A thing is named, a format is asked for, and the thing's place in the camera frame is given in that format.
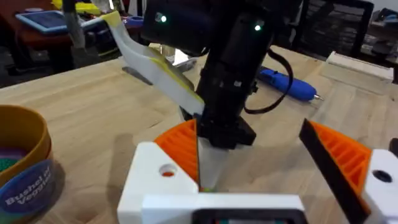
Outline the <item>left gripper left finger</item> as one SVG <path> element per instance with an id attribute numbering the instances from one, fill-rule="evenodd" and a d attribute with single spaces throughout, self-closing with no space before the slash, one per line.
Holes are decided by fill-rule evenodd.
<path id="1" fill-rule="evenodd" d="M 137 145 L 117 207 L 119 223 L 142 223 L 144 197 L 200 189 L 197 121 L 189 119 Z"/>

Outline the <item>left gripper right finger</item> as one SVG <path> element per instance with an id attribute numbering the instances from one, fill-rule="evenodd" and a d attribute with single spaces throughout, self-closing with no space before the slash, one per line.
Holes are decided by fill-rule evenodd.
<path id="1" fill-rule="evenodd" d="M 348 223 L 397 223 L 397 138 L 387 149 L 371 149 L 305 119 L 299 139 Z"/>

